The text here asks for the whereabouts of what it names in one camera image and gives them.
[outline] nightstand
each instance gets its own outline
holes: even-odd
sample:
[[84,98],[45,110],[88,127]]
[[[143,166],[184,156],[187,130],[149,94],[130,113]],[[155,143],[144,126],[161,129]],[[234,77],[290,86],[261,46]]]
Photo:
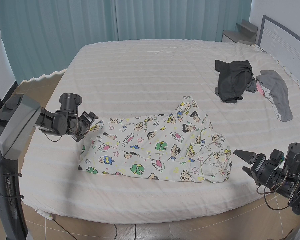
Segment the nightstand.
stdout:
[[258,27],[252,23],[242,20],[241,23],[236,23],[239,32],[224,30],[222,42],[227,43],[243,43],[252,45],[256,43]]

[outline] floor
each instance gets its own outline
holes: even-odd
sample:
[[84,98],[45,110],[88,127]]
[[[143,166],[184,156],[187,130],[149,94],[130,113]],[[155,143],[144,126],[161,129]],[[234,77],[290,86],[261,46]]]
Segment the floor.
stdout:
[[[26,94],[46,106],[62,75],[55,74],[50,78],[24,82],[17,87],[15,93]],[[19,158],[19,170],[30,144],[33,132],[30,134],[23,155]],[[268,203],[274,207],[284,207],[287,199],[279,195],[267,196]],[[35,240],[71,240],[56,222],[45,219],[34,209],[23,205],[24,216],[29,230]],[[116,230],[113,224],[91,222],[82,219],[54,216],[55,220],[70,231],[78,240],[110,240],[114,239]],[[188,220],[139,224],[136,226],[138,240],[275,240],[285,237],[291,229],[300,222],[300,216],[293,214],[291,208],[282,211],[270,210],[263,198],[234,210],[209,217]],[[133,240],[134,225],[117,225],[116,239]],[[0,240],[5,239],[5,233],[0,221]]]

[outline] star print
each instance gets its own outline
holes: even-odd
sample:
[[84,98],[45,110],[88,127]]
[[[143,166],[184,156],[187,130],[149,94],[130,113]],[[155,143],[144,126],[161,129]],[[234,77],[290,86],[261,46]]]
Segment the star print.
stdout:
[[198,173],[198,170],[199,170],[199,168],[196,168],[196,166],[194,167],[194,168],[192,168],[191,170],[193,170],[193,172],[195,173],[195,174],[197,174]]
[[203,157],[203,156],[198,156],[198,160],[199,160],[200,162],[204,162],[204,157]]

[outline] green cartoon character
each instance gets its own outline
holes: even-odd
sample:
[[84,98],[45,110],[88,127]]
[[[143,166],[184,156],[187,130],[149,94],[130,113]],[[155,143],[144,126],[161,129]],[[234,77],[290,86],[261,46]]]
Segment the green cartoon character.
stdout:
[[97,171],[96,168],[94,168],[94,167],[88,167],[88,168],[86,169],[86,172],[89,172],[89,173],[91,173],[91,174],[97,174],[97,173],[98,173],[98,171]]
[[131,170],[134,174],[141,175],[141,174],[143,174],[143,172],[145,171],[145,168],[144,168],[141,164],[133,164],[133,165],[131,166],[130,170]]
[[168,144],[166,142],[161,141],[155,145],[155,148],[156,148],[156,150],[164,151],[167,149],[167,146],[168,146]]

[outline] white bed sheet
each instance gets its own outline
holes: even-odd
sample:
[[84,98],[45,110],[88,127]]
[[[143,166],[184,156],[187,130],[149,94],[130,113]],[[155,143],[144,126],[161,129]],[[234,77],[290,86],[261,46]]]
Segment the white bed sheet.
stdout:
[[[279,121],[260,93],[244,92],[237,104],[214,93],[215,59],[249,60],[254,76],[276,70],[289,89],[293,120]],[[191,95],[227,137],[231,150],[286,153],[300,142],[300,89],[273,58],[240,43],[198,40],[129,40],[84,46],[57,85],[47,109],[60,107],[62,93],[83,98],[79,114],[133,117],[168,113]],[[168,222],[219,214],[258,198],[256,185],[232,156],[232,172],[222,183],[170,182],[77,170],[82,142],[70,136],[50,142],[33,134],[22,168],[24,203],[45,212],[106,223]]]

